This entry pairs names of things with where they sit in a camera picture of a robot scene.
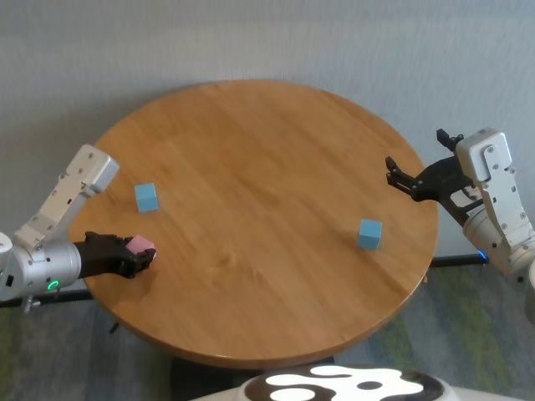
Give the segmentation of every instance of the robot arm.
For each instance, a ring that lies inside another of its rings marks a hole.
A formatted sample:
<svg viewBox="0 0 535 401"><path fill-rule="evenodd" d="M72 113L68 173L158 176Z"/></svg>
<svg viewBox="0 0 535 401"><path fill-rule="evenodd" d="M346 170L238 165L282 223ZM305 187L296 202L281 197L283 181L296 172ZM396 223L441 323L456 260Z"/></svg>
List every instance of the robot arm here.
<svg viewBox="0 0 535 401"><path fill-rule="evenodd" d="M428 166L416 178L388 157L388 183L415 201L440 202L505 277L522 276L532 266L526 311L535 323L535 232L518 194L505 134L482 129L466 139L450 138L439 129L437 139L452 157Z"/></svg>
<svg viewBox="0 0 535 401"><path fill-rule="evenodd" d="M15 232L13 243L0 233L0 301L102 273L132 278L150 265L155 250L134 255L126 248L131 238L87 232L83 242L64 239L84 203L103 192L118 170L106 153L82 146L39 212Z"/></svg>

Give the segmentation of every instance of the black and white pattern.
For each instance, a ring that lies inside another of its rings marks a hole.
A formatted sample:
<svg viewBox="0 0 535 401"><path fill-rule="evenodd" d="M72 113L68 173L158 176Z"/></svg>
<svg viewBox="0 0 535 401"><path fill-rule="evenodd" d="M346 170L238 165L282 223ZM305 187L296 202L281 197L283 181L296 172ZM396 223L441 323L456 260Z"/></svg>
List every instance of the black and white pattern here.
<svg viewBox="0 0 535 401"><path fill-rule="evenodd" d="M434 401L442 384L395 369L317 366L267 374L244 385L246 401Z"/></svg>

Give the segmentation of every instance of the table top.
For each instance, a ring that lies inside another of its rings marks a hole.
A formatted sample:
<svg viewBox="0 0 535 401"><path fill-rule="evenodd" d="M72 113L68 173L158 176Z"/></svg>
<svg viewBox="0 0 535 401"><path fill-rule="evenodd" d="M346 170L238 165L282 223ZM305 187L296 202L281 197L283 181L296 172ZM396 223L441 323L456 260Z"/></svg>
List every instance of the table top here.
<svg viewBox="0 0 535 401"><path fill-rule="evenodd" d="M386 183L422 164L382 119L335 94L269 80L205 84L121 120L96 147L120 172L70 230L142 235L133 280L86 279L118 322L175 355L233 368L325 358L366 339L420 284L438 212ZM139 213L154 182L160 210ZM383 222L378 251L356 246Z"/></svg>

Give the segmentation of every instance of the white wall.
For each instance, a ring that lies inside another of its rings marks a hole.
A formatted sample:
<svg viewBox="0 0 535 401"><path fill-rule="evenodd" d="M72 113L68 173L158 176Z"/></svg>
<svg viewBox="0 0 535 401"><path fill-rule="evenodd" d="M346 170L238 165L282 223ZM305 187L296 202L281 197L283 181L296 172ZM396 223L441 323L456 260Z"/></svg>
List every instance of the white wall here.
<svg viewBox="0 0 535 401"><path fill-rule="evenodd" d="M81 144L149 99L243 78L349 97L426 163L446 155L437 128L503 129L535 218L534 63L532 0L1 2L0 225L13 232ZM471 249L443 216L438 253Z"/></svg>

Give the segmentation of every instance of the green carpet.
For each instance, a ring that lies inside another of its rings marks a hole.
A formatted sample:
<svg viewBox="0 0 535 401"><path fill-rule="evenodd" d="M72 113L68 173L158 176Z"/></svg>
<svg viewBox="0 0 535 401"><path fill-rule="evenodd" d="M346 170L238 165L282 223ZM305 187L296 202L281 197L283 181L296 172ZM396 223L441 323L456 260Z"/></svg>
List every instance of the green carpet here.
<svg viewBox="0 0 535 401"><path fill-rule="evenodd" d="M96 302L0 310L1 400L171 400L171 357ZM523 285L492 267L430 271L406 309L338 363L412 368L450 384L535 399L535 327Z"/></svg>

